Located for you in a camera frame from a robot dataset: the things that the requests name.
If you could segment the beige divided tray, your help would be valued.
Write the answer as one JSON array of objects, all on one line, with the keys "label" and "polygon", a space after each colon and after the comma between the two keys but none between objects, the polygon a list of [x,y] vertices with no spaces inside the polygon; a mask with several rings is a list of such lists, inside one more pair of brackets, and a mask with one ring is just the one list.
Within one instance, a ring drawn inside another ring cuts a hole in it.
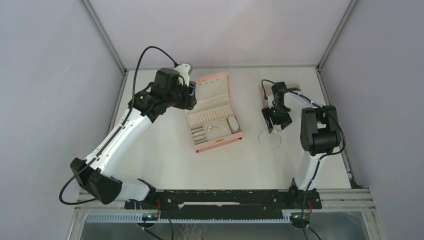
[{"label": "beige divided tray", "polygon": [[260,90],[260,97],[261,97],[261,102],[262,102],[262,107],[274,107],[273,101],[274,101],[274,97],[273,97],[273,93],[272,93],[272,83],[264,81],[263,84],[260,83],[259,84],[259,90]]}]

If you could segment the pink jewelry box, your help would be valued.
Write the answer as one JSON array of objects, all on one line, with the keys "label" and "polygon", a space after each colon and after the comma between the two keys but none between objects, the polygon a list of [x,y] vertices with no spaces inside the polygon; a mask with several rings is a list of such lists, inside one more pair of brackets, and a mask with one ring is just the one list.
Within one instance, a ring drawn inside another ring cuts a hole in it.
[{"label": "pink jewelry box", "polygon": [[[185,116],[192,135],[194,150],[203,153],[239,142],[244,133],[240,127],[230,96],[230,73],[219,72],[195,79],[197,104]],[[239,131],[232,133],[228,118],[235,116]]]}]

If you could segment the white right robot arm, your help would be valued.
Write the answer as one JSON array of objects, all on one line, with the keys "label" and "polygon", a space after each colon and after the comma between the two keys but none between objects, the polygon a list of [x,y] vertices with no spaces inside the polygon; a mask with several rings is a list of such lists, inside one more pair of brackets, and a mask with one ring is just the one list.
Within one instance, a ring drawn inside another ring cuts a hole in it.
[{"label": "white right robot arm", "polygon": [[292,114],[300,116],[299,139],[304,151],[299,170],[292,180],[289,203],[302,208],[309,201],[308,192],[316,189],[316,177],[324,158],[341,153],[346,138],[338,122],[335,106],[319,104],[303,95],[297,87],[285,82],[270,82],[271,94],[264,95],[268,105],[261,109],[267,131],[276,126],[282,130],[292,122]]}]

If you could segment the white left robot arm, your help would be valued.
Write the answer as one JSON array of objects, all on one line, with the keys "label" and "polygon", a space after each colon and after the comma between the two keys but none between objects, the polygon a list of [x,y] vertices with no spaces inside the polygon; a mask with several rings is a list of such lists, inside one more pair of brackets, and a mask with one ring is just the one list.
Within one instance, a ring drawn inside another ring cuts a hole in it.
[{"label": "white left robot arm", "polygon": [[194,108],[196,84],[190,80],[191,72],[188,63],[159,69],[153,82],[133,94],[121,120],[101,144],[85,158],[76,157],[71,162],[73,179],[93,200],[104,205],[115,200],[137,200],[145,209],[155,205],[157,196],[150,191],[152,186],[140,179],[119,180],[114,171],[136,138],[168,108]]}]

